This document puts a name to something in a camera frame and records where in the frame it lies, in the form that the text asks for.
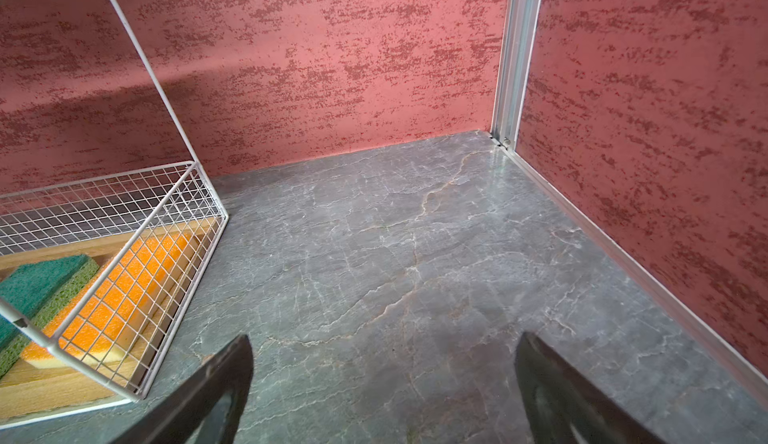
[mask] wire mesh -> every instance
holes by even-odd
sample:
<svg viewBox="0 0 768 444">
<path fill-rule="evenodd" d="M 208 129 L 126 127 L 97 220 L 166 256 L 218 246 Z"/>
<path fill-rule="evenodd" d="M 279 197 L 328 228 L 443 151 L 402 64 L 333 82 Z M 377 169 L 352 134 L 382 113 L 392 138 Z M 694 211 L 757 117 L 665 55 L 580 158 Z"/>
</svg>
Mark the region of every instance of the wire mesh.
<svg viewBox="0 0 768 444">
<path fill-rule="evenodd" d="M 176 163 L 0 197 L 0 253 L 136 237 L 111 260 L 111 271 L 105 264 L 83 289 L 79 312 L 55 331 L 43 330 L 60 335 L 66 353 L 132 394 L 148 390 L 224 230 L 226 211 L 198 165 Z"/>
</svg>

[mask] sponge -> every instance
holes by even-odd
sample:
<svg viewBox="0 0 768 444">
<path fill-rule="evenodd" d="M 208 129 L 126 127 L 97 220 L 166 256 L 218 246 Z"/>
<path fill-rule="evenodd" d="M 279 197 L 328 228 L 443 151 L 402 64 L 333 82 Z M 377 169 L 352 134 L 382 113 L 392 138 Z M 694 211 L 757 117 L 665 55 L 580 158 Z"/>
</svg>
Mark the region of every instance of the sponge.
<svg viewBox="0 0 768 444">
<path fill-rule="evenodd" d="M 44 327 L 80 292 L 98 270 L 91 257 L 62 257 L 19 266 L 0 283 L 0 296 L 17 311 Z M 0 319 L 0 376 L 8 372 L 29 338 L 15 326 Z"/>
<path fill-rule="evenodd" d="M 64 331 L 60 345 L 91 365 L 119 361 L 190 261 L 194 253 L 191 240 L 193 236 L 187 233 L 138 239 Z M 51 335 L 82 295 L 76 296 L 43 332 Z M 38 369 L 64 366 L 35 343 L 24 349 L 22 359 Z"/>
</svg>

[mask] textured plaster wall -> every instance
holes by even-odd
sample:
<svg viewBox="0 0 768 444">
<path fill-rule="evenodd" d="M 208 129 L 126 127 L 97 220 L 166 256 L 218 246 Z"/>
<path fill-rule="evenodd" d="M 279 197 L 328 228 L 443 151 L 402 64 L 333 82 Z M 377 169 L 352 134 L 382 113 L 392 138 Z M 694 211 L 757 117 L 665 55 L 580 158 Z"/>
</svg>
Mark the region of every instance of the textured plaster wall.
<svg viewBox="0 0 768 444">
<path fill-rule="evenodd" d="M 768 0 L 543 0 L 518 151 L 768 373 Z"/>
<path fill-rule="evenodd" d="M 120 0 L 212 175 L 491 120 L 506 0 Z M 186 159 L 107 0 L 0 0 L 0 189 Z"/>
</svg>

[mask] wooden board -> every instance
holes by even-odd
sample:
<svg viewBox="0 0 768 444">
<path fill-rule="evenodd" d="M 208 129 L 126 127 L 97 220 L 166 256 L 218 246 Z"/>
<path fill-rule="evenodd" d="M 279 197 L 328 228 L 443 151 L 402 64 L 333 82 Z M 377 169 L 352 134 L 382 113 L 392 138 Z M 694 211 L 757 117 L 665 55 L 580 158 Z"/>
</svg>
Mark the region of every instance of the wooden board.
<svg viewBox="0 0 768 444">
<path fill-rule="evenodd" d="M 210 240 L 216 229 L 216 219 L 203 219 L 195 221 L 187 226 L 168 226 L 164 229 L 171 233 L 192 230 L 194 233 L 192 250 L 180 259 L 186 267 L 174 275 L 176 283 L 166 290 L 166 297 L 162 299 L 156 309 L 150 313 L 150 322 L 144 326 L 140 333 L 141 338 L 132 346 L 127 359 L 119 362 L 105 362 L 112 370 L 117 370 L 121 376 L 115 381 L 121 385 L 129 381 L 138 386 L 147 372 L 147 366 L 151 363 L 159 347 L 163 336 L 170 327 L 173 316 L 178 311 L 179 303 L 194 276 L 194 269 L 200 265 L 200 257 L 195 250 L 198 246 L 210 245 Z M 57 259 L 80 253 L 85 253 L 103 266 L 113 259 L 115 254 L 125 245 L 132 233 L 120 236 L 101 237 L 80 243 L 65 244 L 64 246 L 49 249 L 32 250 L 12 256 L 0 257 L 0 269 L 12 269 L 24 263 L 33 263 L 46 259 Z M 105 375 L 107 369 L 101 369 Z M 83 406 L 92 402 L 97 405 L 105 398 L 115 394 L 101 384 L 91 380 L 81 372 L 64 368 L 36 369 L 33 365 L 17 361 L 14 366 L 0 379 L 0 425 L 7 420 L 24 416 L 33 412 L 46 412 L 59 408 L 71 409 L 72 406 Z"/>
</svg>

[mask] baseboard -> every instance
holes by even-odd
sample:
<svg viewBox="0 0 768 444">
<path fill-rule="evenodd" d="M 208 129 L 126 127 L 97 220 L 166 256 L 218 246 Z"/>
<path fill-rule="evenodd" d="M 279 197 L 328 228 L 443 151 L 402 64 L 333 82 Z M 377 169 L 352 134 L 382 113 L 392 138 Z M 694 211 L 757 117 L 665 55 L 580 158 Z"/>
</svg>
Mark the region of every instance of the baseboard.
<svg viewBox="0 0 768 444">
<path fill-rule="evenodd" d="M 560 193 L 542 174 L 530 166 L 519 154 L 501 147 L 502 151 L 522 171 L 578 224 L 584 233 L 595 241 L 605 253 L 627 272 L 669 316 L 701 344 L 748 391 L 756 401 L 768 410 L 768 379 L 736 349 L 709 327 L 687 305 L 683 304 L 662 283 L 653 277 L 637 260 L 631 257 L 597 224 L 584 215 L 566 196 Z"/>
</svg>

